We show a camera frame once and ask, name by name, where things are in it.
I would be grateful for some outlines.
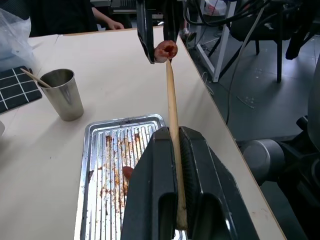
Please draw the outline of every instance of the person's hand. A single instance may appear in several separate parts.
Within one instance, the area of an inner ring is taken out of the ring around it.
[[[113,21],[112,19],[108,20],[106,24],[111,30],[125,29],[125,27],[120,22]]]

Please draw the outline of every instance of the person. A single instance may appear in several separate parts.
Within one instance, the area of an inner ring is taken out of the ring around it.
[[[121,14],[114,13],[114,10],[111,6],[99,6],[96,9],[98,9],[101,13],[103,13],[110,19],[118,23],[121,23],[125,29],[132,29],[132,23],[131,23],[129,13],[123,13],[123,12]],[[104,27],[106,30],[110,30],[108,25],[101,24],[101,26]]]
[[[187,26],[188,26],[187,21],[184,20],[183,23],[181,24],[179,35],[184,42],[186,41],[191,42],[197,34],[195,32],[190,32]]]
[[[109,29],[124,26],[98,11],[90,0],[27,0],[31,18],[31,37],[98,31],[97,23]]]

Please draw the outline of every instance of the wooden stick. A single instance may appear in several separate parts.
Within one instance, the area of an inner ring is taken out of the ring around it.
[[[27,74],[30,78],[32,78],[33,80],[35,80],[36,82],[39,82],[40,84],[42,84],[43,86],[45,86],[46,88],[51,88],[51,86],[47,83],[45,83],[44,81],[42,81],[41,79],[37,78],[35,75],[33,75],[32,73],[24,70],[23,68],[20,68],[20,70],[22,72],[24,72],[25,74]]]
[[[177,102],[175,81],[172,66],[169,60],[166,61],[166,86],[168,95],[168,108],[169,108],[169,131],[173,144],[176,179],[178,183],[178,209],[176,215],[176,228],[178,230],[187,230],[187,208],[186,208],[186,196],[184,186],[184,176],[182,171],[181,152],[180,152],[180,140],[179,140],[179,125],[177,114]]]

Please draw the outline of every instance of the white table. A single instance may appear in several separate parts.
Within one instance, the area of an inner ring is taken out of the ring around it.
[[[162,29],[154,29],[155,45],[162,39]],[[284,239],[180,39],[177,45],[172,66],[179,124],[201,132],[231,171],[260,239]],[[136,30],[59,36],[40,45],[35,56],[39,76],[58,68],[75,72],[84,115],[63,122],[45,96],[0,115],[6,126],[0,141],[0,238],[70,240],[85,127],[151,113],[168,124],[166,65],[149,63]]]

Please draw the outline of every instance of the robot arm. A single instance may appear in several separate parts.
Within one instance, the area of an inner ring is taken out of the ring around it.
[[[164,40],[177,41],[183,21],[183,3],[178,0],[136,0],[137,31],[146,57],[155,63],[152,11],[163,13]]]
[[[258,240],[233,176],[201,133],[181,126],[179,138],[188,239]],[[177,208],[173,144],[163,127],[153,133],[130,176],[121,240],[173,239]]]

